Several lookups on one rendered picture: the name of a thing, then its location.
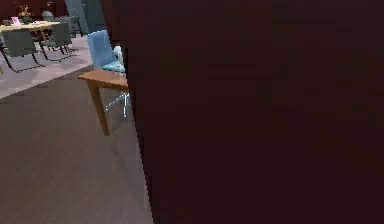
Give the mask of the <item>brown wooden desk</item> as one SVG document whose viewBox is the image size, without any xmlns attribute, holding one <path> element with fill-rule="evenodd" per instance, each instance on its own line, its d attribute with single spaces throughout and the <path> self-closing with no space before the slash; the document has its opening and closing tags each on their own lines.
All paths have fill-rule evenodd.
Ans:
<svg viewBox="0 0 384 224">
<path fill-rule="evenodd" d="M 84 73 L 79 76 L 79 79 L 87 83 L 103 134 L 109 136 L 110 131 L 106 120 L 106 110 L 102 102 L 100 89 L 106 88 L 128 93 L 127 79 L 125 76 L 114 75 L 113 71 L 103 70 L 101 68 Z"/>
</svg>

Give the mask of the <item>white round object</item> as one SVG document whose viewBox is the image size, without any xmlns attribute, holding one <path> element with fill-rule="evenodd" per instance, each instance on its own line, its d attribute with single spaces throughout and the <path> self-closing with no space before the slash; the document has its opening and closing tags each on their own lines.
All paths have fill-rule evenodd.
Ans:
<svg viewBox="0 0 384 224">
<path fill-rule="evenodd" d="M 113 53 L 116 55 L 116 57 L 118 58 L 119 60 L 119 63 L 121 65 L 124 64 L 124 61 L 123 61 L 123 53 L 122 53 L 122 48 L 120 46 L 115 46 L 114 49 L 113 49 Z"/>
</svg>

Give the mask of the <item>blue office chair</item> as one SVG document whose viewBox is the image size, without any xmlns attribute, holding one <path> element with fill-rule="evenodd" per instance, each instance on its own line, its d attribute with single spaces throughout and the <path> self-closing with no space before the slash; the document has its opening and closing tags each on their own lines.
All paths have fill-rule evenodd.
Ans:
<svg viewBox="0 0 384 224">
<path fill-rule="evenodd" d="M 93 67 L 102 71 L 111 72 L 115 76 L 123 76 L 126 72 L 124 65 L 119 63 L 118 58 L 113 53 L 108 32 L 99 30 L 87 36 L 87 43 Z"/>
</svg>

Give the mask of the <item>grey blue door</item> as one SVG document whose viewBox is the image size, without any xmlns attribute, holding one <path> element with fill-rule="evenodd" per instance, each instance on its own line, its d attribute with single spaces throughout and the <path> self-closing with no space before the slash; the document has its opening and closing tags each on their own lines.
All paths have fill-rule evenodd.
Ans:
<svg viewBox="0 0 384 224">
<path fill-rule="evenodd" d="M 101 0 L 65 0 L 70 17 L 76 16 L 76 26 L 83 35 L 105 30 L 104 13 Z"/>
</svg>

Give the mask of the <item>pale wooden dining table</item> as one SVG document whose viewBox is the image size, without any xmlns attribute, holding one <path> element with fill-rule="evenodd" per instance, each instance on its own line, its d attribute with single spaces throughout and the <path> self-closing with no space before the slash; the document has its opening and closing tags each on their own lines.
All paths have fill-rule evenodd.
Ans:
<svg viewBox="0 0 384 224">
<path fill-rule="evenodd" d="M 18 29 L 28 29 L 30 31 L 30 34 L 32 31 L 37 31 L 37 30 L 44 30 L 46 28 L 50 28 L 52 25 L 57 24 L 57 22 L 40 22 L 38 24 L 35 23 L 30 23 L 28 25 L 21 24 L 21 25 L 15 25 L 12 24 L 10 26 L 6 25 L 1 25 L 0 26 L 0 46 L 5 45 L 4 39 L 1 36 L 1 32 L 5 30 L 18 30 Z"/>
</svg>

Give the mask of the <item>dark green plant pot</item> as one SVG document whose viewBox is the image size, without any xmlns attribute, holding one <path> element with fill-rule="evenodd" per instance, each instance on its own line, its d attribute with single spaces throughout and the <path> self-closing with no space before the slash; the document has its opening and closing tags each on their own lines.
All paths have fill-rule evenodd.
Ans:
<svg viewBox="0 0 384 224">
<path fill-rule="evenodd" d="M 21 18 L 24 24 L 32 23 L 33 14 L 29 11 L 29 7 L 27 5 L 20 7 L 21 11 L 19 13 L 19 17 Z"/>
</svg>

